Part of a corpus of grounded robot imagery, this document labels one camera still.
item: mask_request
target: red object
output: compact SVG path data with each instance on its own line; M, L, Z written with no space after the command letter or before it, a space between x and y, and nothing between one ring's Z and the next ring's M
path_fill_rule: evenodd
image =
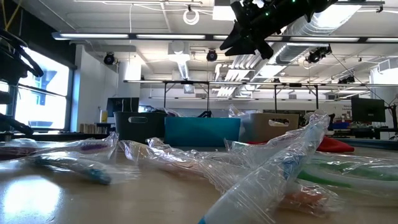
M264 144L267 142L248 142L248 144ZM343 143L339 140L324 136L323 141L319 145L317 151L319 152L353 152L355 148L349 144Z

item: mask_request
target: teal storage bin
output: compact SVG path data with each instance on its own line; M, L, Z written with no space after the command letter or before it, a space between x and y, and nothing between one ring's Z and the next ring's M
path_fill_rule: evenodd
M165 143L175 147L223 147L239 139L239 118L165 118Z

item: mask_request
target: window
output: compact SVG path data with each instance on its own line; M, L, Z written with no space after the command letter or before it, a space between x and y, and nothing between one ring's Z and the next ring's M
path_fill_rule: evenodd
M0 91L8 92L7 83L0 82ZM0 113L2 113L2 114L7 113L7 105L0 105Z
M28 72L26 78L19 80L15 119L37 129L68 128L65 125L69 122L66 117L67 104L70 103L70 69L33 50L25 51L41 67L44 75L37 78Z

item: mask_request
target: desk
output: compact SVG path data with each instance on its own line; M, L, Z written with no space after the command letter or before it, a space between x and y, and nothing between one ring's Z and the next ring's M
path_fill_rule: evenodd
M383 153L388 157L391 152ZM123 154L117 156L120 163L126 162ZM393 224L398 220L397 207L369 207L359 202L359 195L345 194L358 205L350 205L338 215L315 218L278 210L275 219L283 224ZM2 176L0 223L196 224L219 197L206 179L179 177L157 169L144 169L139 180L111 186L91 184L68 173L32 169ZM380 200L364 198L373 204Z

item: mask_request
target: computer monitor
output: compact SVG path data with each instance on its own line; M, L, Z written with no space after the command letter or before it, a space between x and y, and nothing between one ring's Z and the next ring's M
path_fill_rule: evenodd
M353 121L386 122L384 100L351 98Z
M139 98L108 98L106 110L108 117L113 117L113 112L138 112Z

